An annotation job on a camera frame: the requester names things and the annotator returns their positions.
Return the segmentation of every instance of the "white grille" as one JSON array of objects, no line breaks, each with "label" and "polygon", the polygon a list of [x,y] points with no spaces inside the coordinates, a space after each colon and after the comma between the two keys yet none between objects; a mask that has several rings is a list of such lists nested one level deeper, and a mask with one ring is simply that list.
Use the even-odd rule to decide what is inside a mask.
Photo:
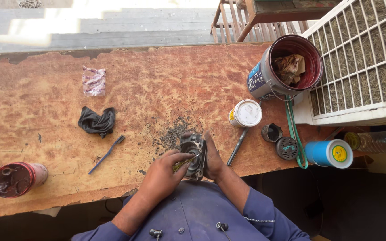
[{"label": "white grille", "polygon": [[312,120],[386,107],[386,0],[344,0],[302,36],[324,62]]}]

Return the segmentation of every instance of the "air cooler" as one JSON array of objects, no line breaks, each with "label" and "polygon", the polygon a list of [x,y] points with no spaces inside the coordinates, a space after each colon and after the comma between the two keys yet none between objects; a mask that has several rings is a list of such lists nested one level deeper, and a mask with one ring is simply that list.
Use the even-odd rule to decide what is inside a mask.
[{"label": "air cooler", "polygon": [[386,0],[344,0],[303,33],[324,73],[296,96],[296,123],[386,124]]}]

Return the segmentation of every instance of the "yellow sticker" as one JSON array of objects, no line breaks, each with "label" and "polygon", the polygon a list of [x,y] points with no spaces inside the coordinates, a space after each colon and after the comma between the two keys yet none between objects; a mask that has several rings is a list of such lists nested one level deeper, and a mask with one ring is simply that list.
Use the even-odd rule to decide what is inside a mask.
[{"label": "yellow sticker", "polygon": [[338,162],[344,162],[346,160],[346,150],[342,146],[333,147],[333,158]]},{"label": "yellow sticker", "polygon": [[233,108],[231,111],[230,111],[230,113],[229,113],[229,120],[234,120],[235,118],[233,117],[233,110],[234,110],[235,108]]}]

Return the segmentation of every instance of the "blue container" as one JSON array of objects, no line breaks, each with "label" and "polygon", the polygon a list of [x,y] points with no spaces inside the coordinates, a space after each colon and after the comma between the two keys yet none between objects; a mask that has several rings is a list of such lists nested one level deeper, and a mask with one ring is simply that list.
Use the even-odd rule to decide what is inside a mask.
[{"label": "blue container", "polygon": [[354,157],[348,143],[339,139],[309,142],[304,151],[310,163],[340,169],[351,166]]}]

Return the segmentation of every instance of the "person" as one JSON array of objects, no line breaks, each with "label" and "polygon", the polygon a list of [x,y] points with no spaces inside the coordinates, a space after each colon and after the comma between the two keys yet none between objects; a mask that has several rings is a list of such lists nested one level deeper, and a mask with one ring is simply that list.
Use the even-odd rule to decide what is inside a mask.
[{"label": "person", "polygon": [[72,240],[310,241],[269,197],[250,188],[222,161],[209,131],[204,137],[208,149],[204,175],[214,183],[181,182],[190,163],[176,173],[172,168],[194,154],[170,150],[150,165],[140,189],[124,201],[111,222]]}]

